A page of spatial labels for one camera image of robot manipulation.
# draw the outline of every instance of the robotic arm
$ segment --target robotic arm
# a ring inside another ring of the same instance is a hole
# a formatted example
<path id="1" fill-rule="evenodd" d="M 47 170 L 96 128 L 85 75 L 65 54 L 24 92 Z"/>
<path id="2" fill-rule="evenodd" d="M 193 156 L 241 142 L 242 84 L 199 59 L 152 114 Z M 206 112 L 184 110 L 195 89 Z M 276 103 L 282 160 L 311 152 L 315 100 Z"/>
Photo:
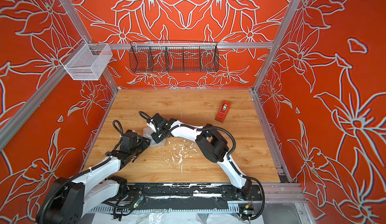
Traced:
<path id="1" fill-rule="evenodd" d="M 107 199 L 128 195 L 127 180 L 111 175 L 134 162 L 149 147 L 150 140 L 132 130 L 123 134 L 119 122 L 118 125 L 120 129 L 116 125 L 114 127 L 121 133 L 121 140 L 111 152 L 106 153 L 103 161 L 71 178 L 55 180 L 36 215 L 37 223 L 76 224 L 85 213 L 100 203 L 111 205 L 106 202 Z M 135 204 L 142 200 L 143 197 L 139 198 Z"/>
<path id="2" fill-rule="evenodd" d="M 242 199 L 249 195 L 252 182 L 250 179 L 245 178 L 245 174 L 239 169 L 230 155 L 234 151 L 235 144 L 229 150 L 227 140 L 218 130 L 224 131 L 234 142 L 233 136 L 228 131 L 210 124 L 205 125 L 205 127 L 198 127 L 184 124 L 176 119 L 168 121 L 158 113 L 152 118 L 144 112 L 139 112 L 139 114 L 146 119 L 147 125 L 154 131 L 151 136 L 156 143 L 161 142 L 168 136 L 195 141 L 204 156 L 209 161 L 219 164 L 229 177 L 230 183 L 239 189 L 236 194 Z"/>
<path id="3" fill-rule="evenodd" d="M 211 162 L 218 163 L 235 187 L 235 194 L 243 200 L 250 197 L 251 180 L 255 180 L 262 191 L 263 205 L 257 215 L 243 216 L 243 219 L 256 219 L 264 208 L 264 192 L 260 182 L 252 177 L 247 177 L 239 169 L 230 155 L 236 142 L 233 136 L 226 130 L 212 126 L 197 127 L 184 124 L 176 119 L 166 120 L 158 113 L 150 117 L 144 112 L 139 114 L 146 119 L 147 125 L 152 128 L 152 138 L 159 143 L 163 139 L 174 136 L 183 137 L 195 141 L 204 156 Z M 138 135 L 135 131 L 128 130 L 123 133 L 119 121 L 113 121 L 113 125 L 121 135 L 119 143 L 111 152 L 106 153 L 106 158 L 99 164 L 85 170 L 71 178 L 58 178 L 51 186 L 40 210 L 36 215 L 38 224 L 77 224 L 83 215 L 100 203 L 114 208 L 132 210 L 143 200 L 134 198 L 134 202 L 119 206 L 118 202 L 129 193 L 133 193 L 127 187 L 127 180 L 112 176 L 115 172 L 125 167 L 129 162 L 134 162 L 145 149 L 150 146 L 150 140 Z M 229 150 L 227 140 L 219 133 L 226 133 L 232 140 L 233 147 Z M 115 198 L 116 204 L 107 202 L 107 199 Z"/>

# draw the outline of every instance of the wooden tabletop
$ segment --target wooden tabletop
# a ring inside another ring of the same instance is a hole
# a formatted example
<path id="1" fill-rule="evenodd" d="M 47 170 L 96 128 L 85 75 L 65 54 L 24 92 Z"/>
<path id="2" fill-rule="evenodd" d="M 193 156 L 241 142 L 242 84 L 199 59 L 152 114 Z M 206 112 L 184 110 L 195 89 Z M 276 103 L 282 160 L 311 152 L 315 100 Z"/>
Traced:
<path id="1" fill-rule="evenodd" d="M 215 117 L 223 100 L 231 106 L 221 123 Z M 142 135 L 147 125 L 139 111 L 228 130 L 236 140 L 232 157 L 239 168 L 261 182 L 280 182 L 248 90 L 119 90 L 84 169 L 99 163 L 118 143 L 120 134 L 112 125 L 114 120 L 121 122 L 124 132 L 132 129 Z M 223 136 L 230 149 L 231 140 Z M 229 182 L 220 166 L 207 160 L 195 142 L 173 137 L 167 138 L 163 147 L 148 147 L 116 175 L 128 182 Z"/>

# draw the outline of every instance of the wire basket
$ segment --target wire basket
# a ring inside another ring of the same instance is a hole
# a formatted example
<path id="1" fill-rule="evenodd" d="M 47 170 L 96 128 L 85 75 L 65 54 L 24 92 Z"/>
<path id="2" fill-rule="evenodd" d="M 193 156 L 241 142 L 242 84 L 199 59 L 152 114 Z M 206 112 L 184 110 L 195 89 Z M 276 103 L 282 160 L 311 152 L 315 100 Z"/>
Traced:
<path id="1" fill-rule="evenodd" d="M 130 42 L 133 72 L 217 72 L 219 51 L 215 42 Z"/>
<path id="2" fill-rule="evenodd" d="M 87 44 L 82 44 L 76 48 L 64 68 L 73 80 L 99 80 L 112 56 L 109 44 L 99 55 L 94 55 Z"/>

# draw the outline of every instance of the metal rail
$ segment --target metal rail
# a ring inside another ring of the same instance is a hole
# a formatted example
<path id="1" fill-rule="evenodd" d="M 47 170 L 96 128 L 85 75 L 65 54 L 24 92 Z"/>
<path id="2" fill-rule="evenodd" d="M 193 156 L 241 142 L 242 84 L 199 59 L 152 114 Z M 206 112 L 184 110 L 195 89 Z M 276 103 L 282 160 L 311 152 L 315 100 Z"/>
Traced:
<path id="1" fill-rule="evenodd" d="M 263 82 L 264 76 L 268 71 L 269 66 L 271 65 L 273 58 L 275 57 L 276 52 L 279 50 L 280 44 L 283 41 L 284 35 L 287 31 L 288 26 L 290 25 L 290 22 L 292 20 L 292 17 L 294 16 L 296 9 L 299 5 L 301 0 L 291 0 L 288 4 L 287 11 L 284 14 L 283 20 L 279 26 L 279 29 L 277 30 L 277 34 L 275 35 L 274 44 L 271 50 L 269 51 L 263 66 L 261 67 L 261 71 L 253 85 L 253 92 L 257 92 L 258 87 Z"/>
<path id="2" fill-rule="evenodd" d="M 80 19 L 78 12 L 76 11 L 71 0 L 59 0 L 66 10 L 68 17 L 70 17 L 72 23 L 74 24 L 79 35 L 84 39 L 86 43 L 94 43 L 90 34 L 88 33 L 86 27 L 83 24 L 83 21 Z"/>
<path id="3" fill-rule="evenodd" d="M 293 180 L 290 176 L 290 173 L 287 169 L 287 166 L 284 162 L 284 159 L 281 155 L 279 147 L 277 146 L 275 137 L 274 137 L 272 130 L 269 126 L 267 117 L 265 116 L 263 106 L 261 105 L 259 97 L 257 96 L 256 93 L 254 93 L 252 91 L 250 91 L 250 94 L 252 97 L 253 105 L 254 105 L 255 110 L 256 110 L 256 114 L 257 114 L 259 122 L 260 122 L 261 129 L 263 130 L 264 136 L 266 138 L 269 152 L 271 153 L 271 156 L 272 156 L 273 162 L 275 164 L 279 178 L 281 181 L 283 181 L 282 177 L 285 176 L 286 181 L 293 182 Z"/>
<path id="4" fill-rule="evenodd" d="M 165 185 L 166 183 L 152 183 L 154 187 L 158 185 Z M 191 186 L 194 187 L 195 185 L 201 186 L 205 185 L 203 183 L 167 183 L 170 186 L 175 187 L 178 189 L 178 185 L 183 185 L 183 186 Z M 228 185 L 229 183 L 207 183 L 207 185 L 211 187 L 220 187 L 221 185 Z M 310 210 L 307 205 L 307 200 L 305 199 L 303 193 L 302 193 L 302 188 L 300 184 L 298 183 L 261 183 L 265 192 L 266 196 L 266 207 L 268 208 L 275 208 L 275 207 L 280 207 L 281 205 L 291 205 L 294 209 L 295 212 L 292 213 L 294 216 L 298 216 L 298 220 L 302 224 L 314 224 L 314 220 L 311 217 Z M 151 186 L 146 187 L 147 191 L 151 193 L 155 193 L 155 189 L 153 190 Z M 159 196 L 156 196 L 157 199 L 163 199 L 167 200 L 170 202 L 172 206 L 172 202 L 179 203 L 181 199 L 189 199 L 189 198 L 194 198 L 195 196 L 184 196 L 184 195 L 179 195 L 180 192 L 176 192 L 176 195 L 174 196 L 169 196 L 167 195 L 162 195 L 162 193 L 159 193 Z M 224 202 L 225 205 L 227 205 L 228 208 L 224 209 L 219 209 L 216 208 L 216 205 L 213 205 L 212 209 L 208 209 L 209 206 L 206 206 L 205 208 L 202 208 L 202 206 L 197 205 L 196 208 L 195 206 L 192 206 L 194 209 L 184 209 L 184 208 L 177 208 L 173 209 L 170 207 L 167 207 L 166 209 L 141 209 L 139 210 L 134 210 L 132 214 L 147 214 L 147 213 L 171 213 L 171 212 L 196 212 L 198 214 L 237 214 L 239 213 L 239 204 L 247 204 L 250 203 L 250 201 L 243 201 L 243 200 L 232 200 L 232 201 L 224 201 L 222 199 L 222 195 L 220 193 L 210 192 L 206 194 L 206 196 L 201 197 L 202 200 L 206 198 L 216 198 L 219 202 Z M 155 196 L 145 196 L 146 199 L 151 199 L 155 198 Z M 127 201 L 122 201 L 120 202 L 121 204 L 126 204 L 128 203 Z M 254 204 L 259 205 L 261 201 L 253 201 Z M 110 206 L 107 206 L 105 204 L 100 204 L 96 206 L 95 208 L 91 209 L 88 214 L 94 214 L 96 212 L 101 212 L 105 214 L 112 214 L 113 213 L 113 208 Z"/>
<path id="5" fill-rule="evenodd" d="M 90 49 L 92 50 L 103 50 L 105 44 L 89 44 Z M 207 46 L 208 43 L 192 42 L 192 43 L 138 43 L 133 44 L 133 46 Z M 109 44 L 111 50 L 130 50 L 130 44 L 118 44 L 111 43 Z M 218 49 L 270 49 L 273 47 L 273 42 L 219 42 L 217 43 Z"/>

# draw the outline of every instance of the floral pattern wallpaper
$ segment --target floral pattern wallpaper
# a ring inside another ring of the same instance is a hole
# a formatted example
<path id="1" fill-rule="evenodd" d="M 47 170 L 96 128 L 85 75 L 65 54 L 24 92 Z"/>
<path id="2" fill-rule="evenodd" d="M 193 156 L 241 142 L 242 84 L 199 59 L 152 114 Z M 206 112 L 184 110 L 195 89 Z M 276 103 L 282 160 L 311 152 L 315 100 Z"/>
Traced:
<path id="1" fill-rule="evenodd" d="M 290 0 L 71 0 L 95 43 L 167 40 L 273 41 Z M 220 70 L 134 73 L 114 51 L 109 70 L 121 88 L 251 87 L 268 49 L 220 50 Z"/>
<path id="2" fill-rule="evenodd" d="M 301 0 L 258 89 L 317 223 L 386 221 L 385 4 Z"/>
<path id="3" fill-rule="evenodd" d="M 73 51 L 80 36 L 59 0 L 0 0 L 0 128 Z"/>
<path id="4" fill-rule="evenodd" d="M 82 167 L 112 99 L 104 77 L 63 78 L 1 151 L 2 222 L 34 223 L 52 182 Z"/>
<path id="5" fill-rule="evenodd" d="M 76 48 L 59 0 L 0 0 L 0 128 Z M 0 222 L 34 223 L 51 183 L 78 172 L 113 98 L 66 75 L 0 151 Z"/>

